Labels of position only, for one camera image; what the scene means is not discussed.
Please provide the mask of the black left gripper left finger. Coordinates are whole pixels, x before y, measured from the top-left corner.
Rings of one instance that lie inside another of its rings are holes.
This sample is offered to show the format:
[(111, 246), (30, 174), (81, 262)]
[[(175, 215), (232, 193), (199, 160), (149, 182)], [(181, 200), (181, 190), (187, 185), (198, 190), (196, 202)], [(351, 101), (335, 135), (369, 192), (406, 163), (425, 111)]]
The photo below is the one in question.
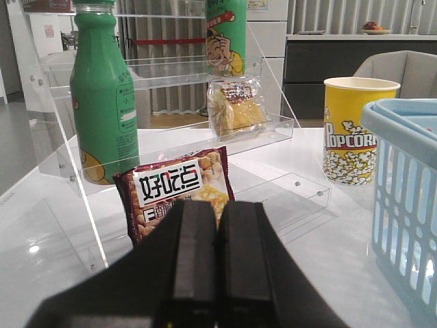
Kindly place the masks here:
[(216, 219), (178, 201), (124, 257), (44, 300), (28, 327), (213, 327)]

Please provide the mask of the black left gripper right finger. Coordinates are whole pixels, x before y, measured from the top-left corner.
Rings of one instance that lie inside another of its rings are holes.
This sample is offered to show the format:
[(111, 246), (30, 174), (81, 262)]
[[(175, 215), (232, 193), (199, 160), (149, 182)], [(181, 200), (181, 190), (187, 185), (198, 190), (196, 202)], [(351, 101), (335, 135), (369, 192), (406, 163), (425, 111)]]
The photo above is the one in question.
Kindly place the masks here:
[(289, 255), (261, 203), (226, 205), (218, 269), (219, 327), (346, 327)]

